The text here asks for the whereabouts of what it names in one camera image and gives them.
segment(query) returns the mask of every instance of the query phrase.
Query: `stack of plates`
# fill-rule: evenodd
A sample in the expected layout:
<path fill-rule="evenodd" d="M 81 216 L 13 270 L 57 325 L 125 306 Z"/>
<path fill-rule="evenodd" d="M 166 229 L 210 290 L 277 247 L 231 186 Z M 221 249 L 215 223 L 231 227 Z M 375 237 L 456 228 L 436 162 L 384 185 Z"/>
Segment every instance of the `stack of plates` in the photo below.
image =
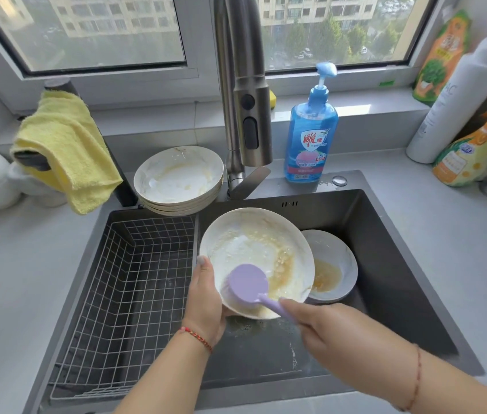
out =
<path fill-rule="evenodd" d="M 212 203 L 224 181 L 224 163 L 210 149 L 187 146 L 161 151 L 134 175 L 142 204 L 165 216 L 191 215 Z"/>

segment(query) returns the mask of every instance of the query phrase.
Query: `metal grid basket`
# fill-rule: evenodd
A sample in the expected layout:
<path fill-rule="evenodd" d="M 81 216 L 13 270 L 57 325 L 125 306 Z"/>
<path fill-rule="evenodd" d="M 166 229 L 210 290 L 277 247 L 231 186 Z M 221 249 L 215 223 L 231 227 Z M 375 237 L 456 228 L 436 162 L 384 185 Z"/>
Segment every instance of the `metal grid basket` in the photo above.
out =
<path fill-rule="evenodd" d="M 182 324 L 193 235 L 191 216 L 108 223 L 54 365 L 51 403 L 129 392 Z"/>

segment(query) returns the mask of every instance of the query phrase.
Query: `red string bracelet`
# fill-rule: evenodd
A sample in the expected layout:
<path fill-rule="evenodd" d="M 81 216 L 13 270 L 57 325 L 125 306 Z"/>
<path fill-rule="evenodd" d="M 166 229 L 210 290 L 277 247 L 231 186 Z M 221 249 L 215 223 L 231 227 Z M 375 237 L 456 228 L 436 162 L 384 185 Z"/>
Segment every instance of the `red string bracelet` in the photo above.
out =
<path fill-rule="evenodd" d="M 207 350 L 210 353 L 212 353 L 212 347 L 211 347 L 211 345 L 206 341 L 205 338 L 203 338 L 202 336 L 200 336 L 199 334 L 197 334 L 195 331 L 191 330 L 188 327 L 180 327 L 180 331 L 184 331 L 186 333 L 190 333 L 192 336 L 194 336 L 195 338 L 197 338 L 201 343 L 203 343 L 203 345 L 207 348 Z"/>
<path fill-rule="evenodd" d="M 418 398 L 418 393 L 419 393 L 419 382 L 422 378 L 422 359 L 421 359 L 421 354 L 420 354 L 420 349 L 418 344 L 414 344 L 416 346 L 416 350 L 418 351 L 418 374 L 416 375 L 416 386 L 414 387 L 414 393 L 412 395 L 412 399 L 410 400 L 409 404 L 405 408 L 399 408 L 395 407 L 398 411 L 400 412 L 408 412 L 412 410 L 412 407 L 414 403 L 416 402 L 416 399 Z"/>

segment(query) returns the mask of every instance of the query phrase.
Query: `gray countertop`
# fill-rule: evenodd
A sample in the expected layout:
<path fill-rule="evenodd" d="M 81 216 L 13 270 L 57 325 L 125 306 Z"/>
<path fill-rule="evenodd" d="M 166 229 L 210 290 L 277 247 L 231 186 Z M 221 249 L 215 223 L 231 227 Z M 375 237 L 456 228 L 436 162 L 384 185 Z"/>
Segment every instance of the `gray countertop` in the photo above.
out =
<path fill-rule="evenodd" d="M 282 163 L 271 164 L 282 177 Z M 402 150 L 330 156 L 326 172 L 361 170 L 486 370 L 487 198 L 452 189 Z M 98 212 L 38 208 L 29 198 L 0 211 L 0 413 L 21 413 Z M 201 411 L 251 412 L 249 406 Z M 358 392 L 253 406 L 261 413 L 394 413 Z"/>

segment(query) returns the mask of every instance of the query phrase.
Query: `faucet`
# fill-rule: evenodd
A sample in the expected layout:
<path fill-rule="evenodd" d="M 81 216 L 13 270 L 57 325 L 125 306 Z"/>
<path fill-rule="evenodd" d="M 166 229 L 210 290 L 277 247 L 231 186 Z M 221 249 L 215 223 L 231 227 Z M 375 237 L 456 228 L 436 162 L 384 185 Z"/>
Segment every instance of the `faucet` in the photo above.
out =
<path fill-rule="evenodd" d="M 272 162 L 270 90 L 264 75 L 256 0 L 213 0 L 216 54 L 226 126 L 228 198 L 243 200 Z M 257 167 L 248 177 L 245 166 Z"/>

